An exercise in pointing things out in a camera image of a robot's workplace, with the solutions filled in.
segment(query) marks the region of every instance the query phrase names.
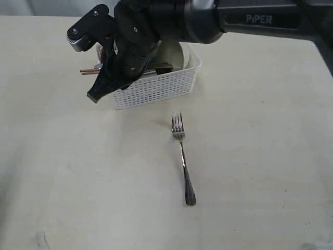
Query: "white plastic basket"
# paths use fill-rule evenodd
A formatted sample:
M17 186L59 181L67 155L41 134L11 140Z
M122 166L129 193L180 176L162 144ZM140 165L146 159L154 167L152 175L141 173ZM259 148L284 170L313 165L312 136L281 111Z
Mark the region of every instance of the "white plastic basket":
M187 69L137 80L126 90L111 94L114 107L125 109L186 95L192 92L201 59L191 48Z

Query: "fork handle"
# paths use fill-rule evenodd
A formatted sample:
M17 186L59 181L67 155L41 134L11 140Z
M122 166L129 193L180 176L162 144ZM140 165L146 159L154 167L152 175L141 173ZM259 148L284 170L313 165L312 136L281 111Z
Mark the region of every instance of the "fork handle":
M192 187L191 180L189 178L189 174L188 174L188 170L187 170L187 166L186 166L183 142L180 142L180 145L181 145L184 179L185 179L185 202L188 206L193 206L196 204L197 199L194 194L193 187Z

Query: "silver fork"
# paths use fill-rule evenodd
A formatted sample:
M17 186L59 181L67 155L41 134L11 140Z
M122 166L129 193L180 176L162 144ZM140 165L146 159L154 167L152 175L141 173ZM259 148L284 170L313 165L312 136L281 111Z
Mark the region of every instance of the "silver fork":
M184 131L184 124L182 113L172 113L172 135L175 139L179 140L181 145L181 152L182 152L182 161L183 161L183 169L184 169L184 179L185 179L185 202L188 206L193 206L196 204L196 196L193 191L193 187L191 184L191 180L189 178L185 154L184 154L184 147L183 147L183 139L185 137Z

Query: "table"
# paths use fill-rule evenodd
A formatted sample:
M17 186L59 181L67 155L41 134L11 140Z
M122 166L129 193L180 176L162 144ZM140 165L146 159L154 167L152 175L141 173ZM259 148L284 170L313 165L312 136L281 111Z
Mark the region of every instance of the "table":
M311 42L193 45L194 91L126 110L86 92L78 18L0 17L0 249L297 249L333 240L333 79ZM170 133L181 110L195 207Z

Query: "black robotic arm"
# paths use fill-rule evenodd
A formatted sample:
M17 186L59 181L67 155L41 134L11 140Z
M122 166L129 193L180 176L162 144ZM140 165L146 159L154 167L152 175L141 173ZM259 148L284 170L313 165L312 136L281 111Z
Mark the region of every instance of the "black robotic arm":
M108 14L97 5L67 32L78 52L105 48L94 102L140 78L159 41L209 44L225 32L311 40L333 75L332 0L120 0Z

